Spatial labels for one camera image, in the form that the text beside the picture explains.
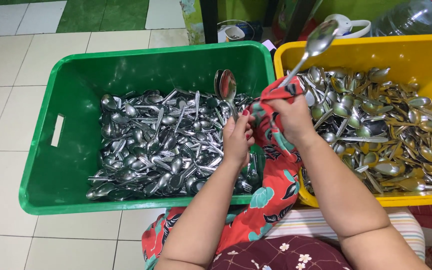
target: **woman's right hand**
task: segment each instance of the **woman's right hand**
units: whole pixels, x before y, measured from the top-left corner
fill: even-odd
[[[279,113],[284,128],[284,137],[296,147],[318,136],[313,128],[313,121],[304,95],[295,97],[293,104],[284,99],[269,100],[266,101],[266,104]]]

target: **green plastic crate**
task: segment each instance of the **green plastic crate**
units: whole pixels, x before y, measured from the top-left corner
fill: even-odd
[[[259,96],[275,80],[271,56],[258,42],[181,46],[70,55],[54,66],[31,142],[19,203],[33,215],[187,206],[191,197],[89,201],[88,176],[97,170],[101,143],[98,118],[104,94],[123,95],[175,87],[213,92],[218,69],[234,73],[238,93]],[[57,116],[64,117],[57,146]],[[235,195],[231,204],[247,204]]]

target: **plastic bottle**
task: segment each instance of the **plastic bottle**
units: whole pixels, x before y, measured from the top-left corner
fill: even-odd
[[[432,0],[401,3],[371,22],[365,37],[432,34]]]

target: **woman's hand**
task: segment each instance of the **woman's hand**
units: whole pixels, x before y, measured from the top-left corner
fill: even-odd
[[[249,147],[255,144],[253,130],[248,122],[254,119],[248,110],[244,110],[239,113],[236,124],[232,117],[227,120],[223,129],[224,163],[237,165],[240,170],[248,165]]]
[[[315,136],[318,136],[313,128],[313,121],[304,95],[295,97],[293,104],[283,99],[266,101],[266,104],[279,113],[284,128],[284,137],[296,147],[298,144],[310,143]]]

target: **white flower print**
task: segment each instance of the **white flower print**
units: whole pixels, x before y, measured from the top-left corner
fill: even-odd
[[[218,260],[218,259],[219,259],[219,256],[221,256],[221,253],[219,253],[219,254],[216,256],[216,258],[214,258],[213,262],[215,262],[216,260]]]
[[[251,262],[254,263],[254,265],[256,266],[257,269],[259,269],[259,264],[257,264],[257,263],[255,262],[255,260],[251,260]]]
[[[303,268],[306,268],[306,266],[304,266],[304,263],[298,263],[296,269],[302,270]]]
[[[299,261],[302,261],[304,263],[308,263],[308,261],[311,261],[311,257],[309,256],[309,254],[300,254],[299,255]]]
[[[289,248],[290,248],[290,244],[285,243],[285,242],[279,247],[279,249],[281,249],[281,251],[286,251]]]

